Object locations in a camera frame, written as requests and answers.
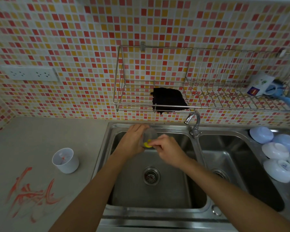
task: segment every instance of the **power socket panel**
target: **power socket panel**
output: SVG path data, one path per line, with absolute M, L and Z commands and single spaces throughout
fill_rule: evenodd
M 13 80 L 58 81 L 53 67 L 6 65 L 1 69 Z

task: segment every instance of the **drain strainer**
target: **drain strainer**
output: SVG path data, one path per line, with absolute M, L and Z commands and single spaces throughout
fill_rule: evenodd
M 149 186 L 155 186 L 161 178 L 160 172 L 155 167 L 147 167 L 143 171 L 143 180 Z
M 230 179 L 229 179 L 228 175 L 224 171 L 222 171 L 220 169 L 212 169 L 212 172 L 214 174 L 216 174 L 217 176 L 219 176 L 219 177 L 227 180 L 228 182 L 230 182 Z

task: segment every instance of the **wall-mounted dish rack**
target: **wall-mounted dish rack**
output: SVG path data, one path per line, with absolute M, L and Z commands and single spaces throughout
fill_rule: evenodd
M 280 100 L 245 93 L 249 78 L 260 71 L 283 81 L 287 93 L 290 53 L 121 45 L 113 103 L 117 111 L 156 112 L 150 93 L 166 87 L 181 91 L 189 108 L 169 112 L 195 108 L 290 112 Z

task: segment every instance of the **black rag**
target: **black rag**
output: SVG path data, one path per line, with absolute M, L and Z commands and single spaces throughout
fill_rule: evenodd
M 160 113 L 168 111 L 181 111 L 187 108 L 183 107 L 160 107 L 156 105 L 171 105 L 171 106 L 188 106 L 182 96 L 182 93 L 177 89 L 170 88 L 154 88 L 154 91 L 150 93 L 153 97 L 152 106 L 153 110 Z

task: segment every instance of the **faucet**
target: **faucet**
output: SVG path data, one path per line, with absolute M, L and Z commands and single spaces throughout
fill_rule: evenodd
M 187 117 L 187 119 L 184 121 L 184 123 L 187 125 L 189 122 L 192 120 L 194 116 L 197 116 L 197 122 L 193 126 L 192 130 L 190 130 L 190 135 L 193 136 L 194 138 L 197 138 L 202 132 L 200 132 L 199 129 L 199 124 L 201 121 L 201 116 L 200 113 L 195 109 L 193 113 L 190 113 Z

